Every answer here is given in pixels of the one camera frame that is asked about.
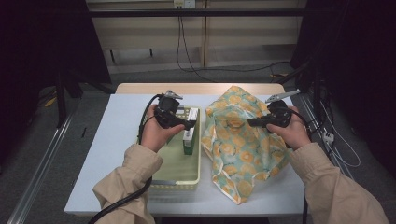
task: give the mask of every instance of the black curtain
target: black curtain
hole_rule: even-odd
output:
[[[393,1],[350,0],[345,16],[333,30],[328,51],[321,55],[319,74],[348,121],[368,143],[373,155],[396,176],[392,138],[395,132],[396,28]],[[308,7],[327,7],[326,1],[308,1]],[[298,67],[312,55],[319,35],[333,18],[304,18],[291,64]]]
[[[86,80],[110,82],[91,18],[67,10],[88,8],[84,0],[1,1],[0,162],[35,113],[38,93],[55,86],[58,74],[70,87]]]

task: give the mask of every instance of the floral fabric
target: floral fabric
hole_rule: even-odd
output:
[[[202,146],[212,160],[212,180],[236,204],[252,193],[254,180],[266,180],[288,164],[283,139],[248,119],[270,113],[267,105],[237,86],[231,86],[206,109]]]

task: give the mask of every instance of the beige sleeve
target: beige sleeve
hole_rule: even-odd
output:
[[[117,202],[127,195],[143,188],[146,180],[157,172],[163,159],[157,153],[140,145],[132,145],[125,151],[124,162],[99,181],[93,192],[102,208]],[[154,223],[147,209],[148,193],[117,208],[96,223]]]
[[[389,223],[378,200],[342,175],[318,144],[292,152],[290,163],[305,184],[314,223]]]

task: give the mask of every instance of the black controller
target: black controller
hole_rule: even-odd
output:
[[[288,127],[292,113],[283,100],[272,102],[268,105],[268,110],[271,112],[271,114],[255,119],[248,119],[248,124],[251,127],[262,128],[265,128],[269,123],[282,128]]]
[[[184,124],[184,130],[194,127],[196,120],[181,119],[176,116],[179,102],[172,96],[164,95],[154,108],[154,116],[161,127],[168,129]]]

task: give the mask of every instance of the tabletop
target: tabletop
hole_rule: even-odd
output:
[[[78,216],[92,216],[100,211],[93,186],[114,168],[120,166],[124,150],[137,136],[138,120],[153,94],[167,90],[181,94],[186,105],[203,110],[216,101],[232,85],[265,101],[270,95],[282,93],[279,84],[252,83],[125,83],[111,95],[105,114],[93,140],[90,152],[64,209]],[[290,98],[285,102],[291,105]],[[201,113],[205,125],[205,113]],[[304,204],[304,184],[287,165],[278,175],[266,181],[256,181],[246,203],[236,205],[211,181],[211,160],[201,153],[201,178],[195,190],[153,190],[149,193],[148,210],[154,216],[239,216],[268,217],[301,214]]]

